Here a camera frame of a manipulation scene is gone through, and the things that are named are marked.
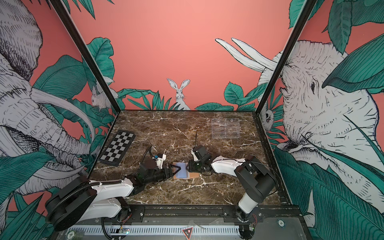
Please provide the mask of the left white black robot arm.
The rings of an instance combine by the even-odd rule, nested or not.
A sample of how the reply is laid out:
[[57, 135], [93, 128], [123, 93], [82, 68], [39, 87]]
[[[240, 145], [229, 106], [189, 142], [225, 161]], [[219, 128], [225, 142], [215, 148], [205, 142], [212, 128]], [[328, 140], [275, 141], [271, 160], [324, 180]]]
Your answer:
[[52, 224], [57, 232], [95, 218], [124, 223], [132, 216], [126, 197], [142, 192], [147, 184], [171, 179], [180, 170], [181, 167], [165, 164], [158, 157], [151, 164], [140, 165], [136, 173], [121, 180], [99, 182], [80, 176], [46, 202], [46, 223]]

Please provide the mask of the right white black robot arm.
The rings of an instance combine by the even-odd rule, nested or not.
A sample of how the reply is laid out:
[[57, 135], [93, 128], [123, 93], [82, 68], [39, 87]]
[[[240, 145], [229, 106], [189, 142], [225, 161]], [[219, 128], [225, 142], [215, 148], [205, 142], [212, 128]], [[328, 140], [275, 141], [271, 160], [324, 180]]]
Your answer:
[[245, 190], [238, 203], [238, 212], [249, 215], [276, 187], [274, 174], [255, 156], [243, 159], [226, 158], [209, 153], [200, 145], [191, 150], [193, 159], [188, 162], [187, 170], [191, 173], [216, 173], [237, 177]]

